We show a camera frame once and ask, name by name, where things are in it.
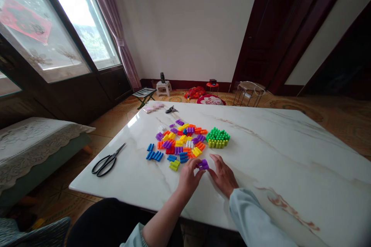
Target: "baseboard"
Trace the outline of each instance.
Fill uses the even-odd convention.
[[[160,79],[141,79],[140,83],[142,87],[150,87],[152,88],[152,80],[158,82]],[[209,87],[206,88],[206,83],[208,81],[190,81],[190,80],[169,80],[171,87],[173,90],[189,90],[192,87],[202,86],[207,91],[209,91]],[[219,84],[219,92],[227,93],[229,91],[229,87],[231,85],[230,82],[218,82]]]
[[[279,96],[297,96],[304,85],[282,85],[275,95]]]

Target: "marble table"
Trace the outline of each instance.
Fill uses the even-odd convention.
[[[177,119],[203,129],[224,129],[231,141],[224,149],[206,147],[201,159],[219,154],[238,184],[254,192],[262,207],[300,246],[357,246],[371,221],[371,162],[295,110],[189,103],[179,112],[140,110],[70,184],[70,189],[158,211],[177,187],[179,172],[146,160],[158,127]],[[127,142],[114,169],[98,178],[95,163]],[[229,202],[205,173],[182,217],[237,230]]]

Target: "window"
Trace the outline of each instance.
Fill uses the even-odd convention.
[[[15,93],[20,90],[21,89],[16,84],[14,84],[9,78],[5,76],[5,74],[0,71],[0,96]]]
[[[96,0],[59,0],[98,69],[120,64]]]
[[[0,33],[47,82],[91,72],[48,0],[0,0]]]

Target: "person's left hand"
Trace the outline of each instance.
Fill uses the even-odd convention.
[[[194,175],[193,171],[196,169],[197,163],[201,163],[201,160],[198,158],[189,159],[180,172],[177,191],[179,191],[179,193],[187,199],[192,197],[202,175],[205,173],[205,170],[201,170]]]

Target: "bed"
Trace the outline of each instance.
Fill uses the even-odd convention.
[[[90,141],[95,128],[33,117],[0,130],[0,214]]]

